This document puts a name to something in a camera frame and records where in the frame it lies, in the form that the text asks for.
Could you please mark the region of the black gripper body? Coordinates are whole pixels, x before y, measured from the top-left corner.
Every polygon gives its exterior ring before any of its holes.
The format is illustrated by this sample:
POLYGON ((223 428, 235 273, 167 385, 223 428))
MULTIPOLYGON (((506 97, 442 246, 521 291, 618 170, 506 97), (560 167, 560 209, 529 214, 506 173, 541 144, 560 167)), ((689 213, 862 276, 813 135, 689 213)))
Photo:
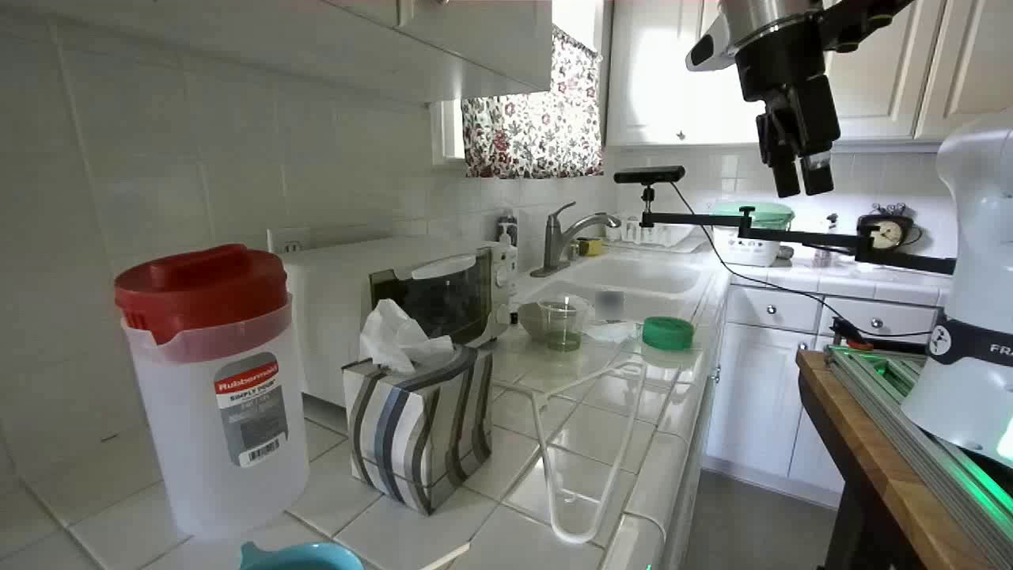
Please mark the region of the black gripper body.
POLYGON ((838 118, 825 79, 822 44, 813 26, 788 26, 754 39, 735 53, 740 90, 746 101, 759 101, 794 151, 794 125, 803 107, 818 107, 838 118))

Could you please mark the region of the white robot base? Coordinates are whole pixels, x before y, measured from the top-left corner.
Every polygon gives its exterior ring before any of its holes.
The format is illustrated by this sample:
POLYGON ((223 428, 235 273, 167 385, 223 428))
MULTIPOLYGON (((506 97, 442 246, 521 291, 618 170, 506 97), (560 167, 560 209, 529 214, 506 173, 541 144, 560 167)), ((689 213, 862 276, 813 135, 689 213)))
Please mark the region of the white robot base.
POLYGON ((957 203, 957 273, 901 410, 941 439, 1013 465, 1013 109, 954 131, 937 173, 957 203))

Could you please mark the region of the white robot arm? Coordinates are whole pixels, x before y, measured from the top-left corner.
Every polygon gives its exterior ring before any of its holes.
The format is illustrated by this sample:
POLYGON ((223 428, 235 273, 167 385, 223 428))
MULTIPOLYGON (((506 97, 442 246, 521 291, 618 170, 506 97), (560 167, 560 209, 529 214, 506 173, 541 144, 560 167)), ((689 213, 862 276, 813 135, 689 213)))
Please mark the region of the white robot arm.
POLYGON ((825 50, 853 53, 912 0, 719 0, 719 14, 688 50, 692 71, 738 70, 744 101, 759 101, 759 158, 779 196, 834 189, 830 150, 842 135, 825 50))

